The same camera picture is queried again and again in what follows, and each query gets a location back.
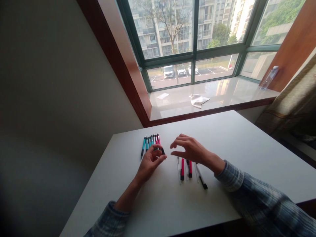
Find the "left hand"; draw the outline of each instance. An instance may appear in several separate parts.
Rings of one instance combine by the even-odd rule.
[[[134,180],[139,184],[143,185],[152,176],[158,165],[160,165],[166,158],[160,150],[154,151],[154,148],[162,148],[159,144],[152,145],[145,153],[141,165],[137,171]]]

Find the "paper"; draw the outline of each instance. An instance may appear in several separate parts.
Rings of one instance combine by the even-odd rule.
[[[201,109],[202,104],[204,104],[206,101],[210,99],[210,98],[203,97],[199,94],[191,94],[189,95],[189,97],[191,98],[191,104],[194,107],[197,107],[199,109]]]
[[[160,96],[157,96],[157,98],[159,98],[159,99],[163,99],[163,98],[165,98],[166,96],[168,96],[169,94],[167,94],[167,93],[163,93],[163,94],[161,94]]]

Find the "wrist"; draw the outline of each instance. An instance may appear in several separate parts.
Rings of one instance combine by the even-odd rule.
[[[218,155],[209,152],[205,159],[205,164],[215,175],[219,175],[225,168],[225,161],[223,161]]]
[[[140,189],[143,185],[144,185],[144,182],[142,182],[140,179],[138,179],[138,177],[136,176],[131,184],[130,184],[134,189]]]

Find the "hand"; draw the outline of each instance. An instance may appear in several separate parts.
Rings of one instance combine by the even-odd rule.
[[[154,151],[154,148],[156,147],[162,148],[162,146],[159,144],[152,145],[145,153],[141,165],[139,166],[134,179],[140,185],[143,185],[145,182],[147,182],[158,165],[160,165],[167,158],[167,156],[163,155],[160,150]]]
[[[212,170],[215,175],[219,174],[225,167],[225,162],[215,153],[205,149],[197,140],[184,134],[180,134],[173,143],[170,149],[182,146],[185,152],[173,151],[171,155],[179,156],[187,160],[205,165]]]

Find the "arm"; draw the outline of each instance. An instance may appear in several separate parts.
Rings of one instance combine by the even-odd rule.
[[[316,235],[316,221],[284,193],[223,161],[194,138],[180,134],[170,148],[177,145],[184,147],[185,152],[173,151],[171,155],[201,163],[213,171],[230,192],[235,208],[250,226],[271,236]]]
[[[125,192],[117,202],[110,201],[108,203],[101,216],[84,237],[110,237],[121,236],[123,234],[127,218],[132,210],[138,192],[152,176],[155,169],[167,158],[166,155],[162,155],[160,150],[154,151],[156,147],[162,148],[161,145],[155,144],[148,149],[135,178]]]

